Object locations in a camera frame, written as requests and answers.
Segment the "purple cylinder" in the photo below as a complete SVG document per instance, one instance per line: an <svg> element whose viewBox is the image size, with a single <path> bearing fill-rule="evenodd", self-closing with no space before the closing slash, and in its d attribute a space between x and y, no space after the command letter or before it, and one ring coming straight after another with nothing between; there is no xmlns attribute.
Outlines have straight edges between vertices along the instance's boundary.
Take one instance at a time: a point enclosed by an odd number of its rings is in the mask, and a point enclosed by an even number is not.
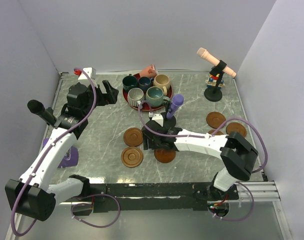
<svg viewBox="0 0 304 240"><path fill-rule="evenodd" d="M181 94L177 94L172 98L172 103L168 109L168 112L166 114L167 119L171 119L174 115L174 113L179 109L179 107L182 106L184 102L184 97Z"/></svg>

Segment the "table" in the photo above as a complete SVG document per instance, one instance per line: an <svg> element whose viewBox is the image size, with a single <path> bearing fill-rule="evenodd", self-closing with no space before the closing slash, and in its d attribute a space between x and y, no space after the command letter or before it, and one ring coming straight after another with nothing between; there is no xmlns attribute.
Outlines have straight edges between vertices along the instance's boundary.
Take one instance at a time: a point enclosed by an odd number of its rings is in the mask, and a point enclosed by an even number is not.
<svg viewBox="0 0 304 240"><path fill-rule="evenodd" d="M210 112L220 112L226 119L237 116L245 118L239 95L230 76L223 77L225 86L222 88L223 98L219 102L210 102L204 97L205 80L209 74L190 74L181 72L160 72L167 74L171 80L174 94L184 96L184 105L175 113L176 127L192 132L207 133L212 128L208 126L206 117ZM215 157L197 152L177 152L176 158L170 163L160 163L154 157L153 150L143 150L143 162L134 168L123 165L121 153L127 147L123 141L123 134L129 128L142 128L138 111L131 108L122 95L122 79L126 74L99 74L96 82L105 89L102 80L120 91L116 104L98 106L88 119L88 126L75 144L79 151L77 166L58 168L51 180L52 184L65 181L70 175L77 174L90 179L91 183L187 183L210 182L224 164ZM54 108L54 115L58 116L64 103L69 87L77 83L78 76L63 73ZM148 113L142 113L143 119L148 121ZM249 129L246 139L253 143ZM256 161L254 168L259 167ZM260 172L252 174L250 181L263 181Z"/></svg>

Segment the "cup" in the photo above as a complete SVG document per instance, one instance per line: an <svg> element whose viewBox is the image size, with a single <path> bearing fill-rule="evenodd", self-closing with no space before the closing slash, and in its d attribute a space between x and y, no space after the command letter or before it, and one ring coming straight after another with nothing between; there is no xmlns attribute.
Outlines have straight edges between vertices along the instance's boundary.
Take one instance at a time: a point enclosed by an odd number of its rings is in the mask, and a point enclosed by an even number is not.
<svg viewBox="0 0 304 240"><path fill-rule="evenodd" d="M132 88L128 91L127 102L133 107L138 107L145 99L144 92L140 88Z"/></svg>
<svg viewBox="0 0 304 240"><path fill-rule="evenodd" d="M168 90L171 86L170 78L167 75L159 74L153 80L153 86L159 87L163 90L164 95L168 95Z"/></svg>
<svg viewBox="0 0 304 240"><path fill-rule="evenodd" d="M158 75L158 71L154 64L151 64L144 68L140 73L140 77L148 77L148 78L154 78L156 75Z"/></svg>
<svg viewBox="0 0 304 240"><path fill-rule="evenodd" d="M135 76L129 75L122 80L123 88L126 93L138 86L138 80Z"/></svg>
<svg viewBox="0 0 304 240"><path fill-rule="evenodd" d="M152 86L146 91L145 99L151 107L159 107L164 101L170 101L170 98L164 96L163 90L157 86Z"/></svg>
<svg viewBox="0 0 304 240"><path fill-rule="evenodd" d="M147 76L143 76L138 80L138 87L142 89L143 92L146 92L152 85L151 79Z"/></svg>

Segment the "green mug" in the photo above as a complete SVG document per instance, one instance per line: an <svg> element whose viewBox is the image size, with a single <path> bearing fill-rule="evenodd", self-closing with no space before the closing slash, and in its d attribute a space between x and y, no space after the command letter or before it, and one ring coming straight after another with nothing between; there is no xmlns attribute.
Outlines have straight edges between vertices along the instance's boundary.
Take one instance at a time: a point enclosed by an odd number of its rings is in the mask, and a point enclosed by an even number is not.
<svg viewBox="0 0 304 240"><path fill-rule="evenodd" d="M145 100L151 105L151 107L159 107L164 101L170 101L171 99L164 96L164 92L157 86L152 86L146 91Z"/></svg>

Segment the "gray floor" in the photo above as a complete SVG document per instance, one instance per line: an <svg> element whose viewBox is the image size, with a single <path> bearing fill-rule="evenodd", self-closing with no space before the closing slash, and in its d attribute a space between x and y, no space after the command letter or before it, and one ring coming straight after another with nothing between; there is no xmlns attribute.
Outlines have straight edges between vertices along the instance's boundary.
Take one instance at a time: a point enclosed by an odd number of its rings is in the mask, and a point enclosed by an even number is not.
<svg viewBox="0 0 304 240"><path fill-rule="evenodd" d="M210 102L203 93L208 74L168 74L174 94L184 96L184 105L175 113L177 127L197 133L207 133L208 113L216 111L227 119L232 116L244 118L237 90L233 79L225 76L223 98L219 102ZM108 80L114 88L120 90L115 105L98 106L89 117L89 124L79 138L75 147L79 150L77 166L57 169L51 183L65 181L70 175L78 174L90 179L91 183L176 183L176 182L210 182L224 164L221 160L196 152L177 152L171 163L160 163L154 157L153 150L143 150L143 162L135 168L128 168L121 162L121 153L127 147L123 134L129 128L141 128L138 111L128 106L122 95L122 79L125 74L97 75L96 82ZM55 104L57 116L66 103L69 87L77 82L74 74L64 74L62 85ZM250 135L246 139L252 143ZM251 181L262 181L261 174L254 173Z"/></svg>
<svg viewBox="0 0 304 240"><path fill-rule="evenodd" d="M227 218L246 215L250 203L230 204ZM92 213L84 220L105 225L116 212ZM23 217L21 231L31 219ZM20 240L282 240L272 202L256 202L253 214L244 221L227 222L212 218L208 211L191 209L121 211L108 228L94 228L71 219L70 206L59 205L47 221L37 221Z"/></svg>

